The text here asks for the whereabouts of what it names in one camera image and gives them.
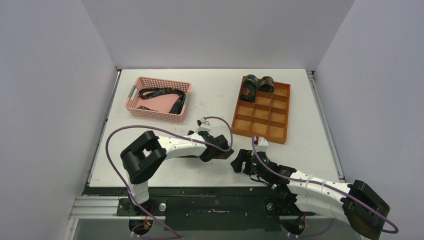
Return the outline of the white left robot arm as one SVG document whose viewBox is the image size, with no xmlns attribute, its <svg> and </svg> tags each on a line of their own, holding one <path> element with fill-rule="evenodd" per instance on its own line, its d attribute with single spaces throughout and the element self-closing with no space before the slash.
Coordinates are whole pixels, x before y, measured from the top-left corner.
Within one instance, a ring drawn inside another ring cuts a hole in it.
<svg viewBox="0 0 424 240">
<path fill-rule="evenodd" d="M 148 180 L 168 159 L 197 157 L 203 162 L 234 151 L 224 135 L 212 136 L 208 131 L 189 131 L 183 138 L 158 136 L 152 130 L 144 132 L 121 153 L 129 180 L 129 208 L 136 215 L 149 210 Z"/>
</svg>

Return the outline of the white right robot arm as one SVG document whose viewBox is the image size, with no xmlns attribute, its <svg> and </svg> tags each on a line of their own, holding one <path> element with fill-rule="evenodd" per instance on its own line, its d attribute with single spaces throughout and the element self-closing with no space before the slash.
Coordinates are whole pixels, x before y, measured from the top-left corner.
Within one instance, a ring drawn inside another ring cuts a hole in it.
<svg viewBox="0 0 424 240">
<path fill-rule="evenodd" d="M 383 232 L 390 206 L 361 180 L 324 180 L 272 162 L 265 152 L 245 149 L 239 151 L 230 165 L 236 173 L 256 176 L 271 189 L 285 192 L 282 207 L 290 215 L 310 212 L 332 217 L 371 240 L 378 240 Z"/>
</svg>

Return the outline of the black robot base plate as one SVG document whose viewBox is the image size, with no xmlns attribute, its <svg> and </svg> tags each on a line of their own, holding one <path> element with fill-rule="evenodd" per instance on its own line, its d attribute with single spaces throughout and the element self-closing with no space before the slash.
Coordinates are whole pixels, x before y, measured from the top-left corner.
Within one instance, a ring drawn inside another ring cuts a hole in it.
<svg viewBox="0 0 424 240">
<path fill-rule="evenodd" d="M 150 187 L 142 211 L 124 187 L 85 187 L 86 197 L 116 197 L 114 217 L 128 217 L 130 225 L 153 225 L 152 216 L 175 231 L 280 231 L 281 223 L 309 227 L 313 220 L 327 220 L 295 207 L 295 197 L 264 186 L 250 187 Z"/>
</svg>

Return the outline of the brown floral tie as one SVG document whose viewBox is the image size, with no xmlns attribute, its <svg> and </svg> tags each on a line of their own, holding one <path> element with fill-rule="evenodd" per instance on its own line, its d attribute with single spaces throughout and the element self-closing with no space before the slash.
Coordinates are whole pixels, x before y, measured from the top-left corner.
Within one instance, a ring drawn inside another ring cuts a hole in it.
<svg viewBox="0 0 424 240">
<path fill-rule="evenodd" d="M 201 155 L 183 155 L 183 156 L 179 156 L 178 158 L 198 158 L 201 159 Z"/>
</svg>

